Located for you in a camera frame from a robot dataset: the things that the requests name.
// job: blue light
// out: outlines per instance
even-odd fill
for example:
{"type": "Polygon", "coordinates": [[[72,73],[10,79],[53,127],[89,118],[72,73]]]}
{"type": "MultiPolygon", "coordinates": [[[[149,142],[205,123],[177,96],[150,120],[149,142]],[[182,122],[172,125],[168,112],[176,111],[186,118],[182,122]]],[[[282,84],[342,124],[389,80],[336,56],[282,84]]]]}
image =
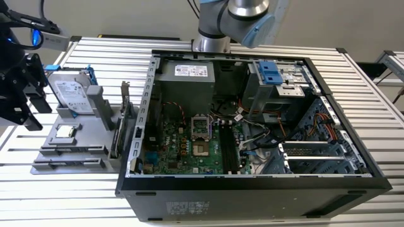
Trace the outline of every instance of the blue light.
{"type": "Polygon", "coordinates": [[[36,46],[40,40],[40,31],[33,30],[32,31],[32,45],[36,46]]]}

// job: metal slotted table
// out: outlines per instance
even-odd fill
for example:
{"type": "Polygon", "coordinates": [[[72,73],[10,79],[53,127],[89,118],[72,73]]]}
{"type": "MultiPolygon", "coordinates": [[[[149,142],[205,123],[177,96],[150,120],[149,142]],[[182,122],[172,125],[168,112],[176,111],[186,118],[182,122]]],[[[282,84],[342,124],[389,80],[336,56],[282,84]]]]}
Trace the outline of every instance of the metal slotted table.
{"type": "MultiPolygon", "coordinates": [[[[186,41],[81,38],[70,42],[56,64],[96,70],[104,98],[120,104],[121,81],[130,82],[130,100],[138,105],[150,50],[189,51],[186,41]]],[[[404,226],[404,117],[354,64],[349,55],[330,48],[232,45],[234,54],[309,57],[344,109],[362,142],[388,176],[393,189],[330,220],[292,221],[288,226],[318,224],[328,227],[404,226]]],[[[46,101],[56,99],[46,89],[46,101]]],[[[57,114],[38,114],[42,131],[8,127],[0,139],[0,220],[1,226],[136,225],[140,223],[125,199],[114,197],[117,174],[30,175],[30,163],[44,143],[57,114]]],[[[169,226],[277,226],[270,220],[161,223],[169,226]]]]}

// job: cable connector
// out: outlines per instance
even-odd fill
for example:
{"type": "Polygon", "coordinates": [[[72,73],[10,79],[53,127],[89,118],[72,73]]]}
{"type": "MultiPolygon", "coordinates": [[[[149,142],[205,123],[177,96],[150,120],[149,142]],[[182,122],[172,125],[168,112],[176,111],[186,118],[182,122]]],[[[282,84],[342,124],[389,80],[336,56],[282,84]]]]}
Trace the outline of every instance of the cable connector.
{"type": "Polygon", "coordinates": [[[238,149],[240,150],[245,150],[246,149],[245,143],[248,143],[248,140],[240,142],[240,144],[238,144],[238,149]]]}
{"type": "Polygon", "coordinates": [[[332,124],[333,120],[332,119],[325,119],[322,121],[320,121],[320,124],[332,124]]]}
{"type": "Polygon", "coordinates": [[[240,157],[246,157],[248,155],[257,155],[254,151],[250,150],[241,150],[240,151],[240,157]]]}

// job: power cable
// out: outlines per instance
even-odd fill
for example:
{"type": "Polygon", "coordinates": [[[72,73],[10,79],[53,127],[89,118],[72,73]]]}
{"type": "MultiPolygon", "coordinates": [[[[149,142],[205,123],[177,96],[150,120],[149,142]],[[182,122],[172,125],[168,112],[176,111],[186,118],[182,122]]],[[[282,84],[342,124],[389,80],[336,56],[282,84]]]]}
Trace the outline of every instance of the power cable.
{"type": "Polygon", "coordinates": [[[196,11],[194,11],[194,8],[193,8],[193,6],[192,6],[192,3],[189,2],[189,0],[186,0],[186,2],[188,2],[188,4],[189,4],[189,6],[190,6],[190,9],[192,9],[192,11],[193,11],[193,13],[194,13],[196,18],[198,19],[200,16],[197,15],[197,13],[196,13],[196,11]]]}
{"type": "MultiPolygon", "coordinates": [[[[5,15],[14,23],[17,23],[17,24],[20,24],[20,25],[24,25],[26,28],[30,28],[30,29],[33,29],[33,30],[37,30],[36,27],[34,27],[32,24],[18,21],[16,18],[12,17],[12,15],[10,15],[9,13],[5,13],[4,15],[5,15]]],[[[12,39],[9,39],[9,38],[8,38],[8,41],[9,41],[9,43],[10,43],[12,45],[16,45],[16,46],[17,46],[18,48],[21,48],[22,50],[34,51],[34,50],[37,50],[37,49],[42,46],[42,44],[44,44],[44,35],[42,35],[42,33],[41,33],[38,30],[37,30],[37,32],[38,32],[38,37],[40,37],[40,42],[38,42],[37,45],[28,46],[28,45],[17,44],[17,43],[14,43],[14,42],[12,41],[12,39]]]]}
{"type": "Polygon", "coordinates": [[[44,13],[44,5],[45,5],[45,0],[40,0],[38,1],[38,15],[40,15],[41,19],[46,20],[45,13],[44,13]]]}
{"type": "Polygon", "coordinates": [[[196,5],[196,3],[194,3],[194,0],[192,0],[192,1],[193,1],[193,5],[194,5],[196,10],[197,10],[197,12],[200,13],[200,9],[197,8],[197,5],[196,5]]]}

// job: power supply label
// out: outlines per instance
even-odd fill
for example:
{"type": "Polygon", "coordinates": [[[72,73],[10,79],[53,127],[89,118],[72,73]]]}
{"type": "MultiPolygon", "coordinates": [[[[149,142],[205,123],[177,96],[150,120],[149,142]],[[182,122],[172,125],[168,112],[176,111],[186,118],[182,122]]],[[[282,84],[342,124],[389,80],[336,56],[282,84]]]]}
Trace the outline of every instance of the power supply label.
{"type": "Polygon", "coordinates": [[[54,85],[66,107],[77,114],[93,114],[81,84],[74,81],[54,81],[54,85]]]}
{"type": "Polygon", "coordinates": [[[170,215],[206,214],[208,208],[208,201],[166,202],[166,211],[170,215]]]}
{"type": "Polygon", "coordinates": [[[205,66],[205,65],[176,65],[174,76],[208,77],[208,66],[205,66]]]}

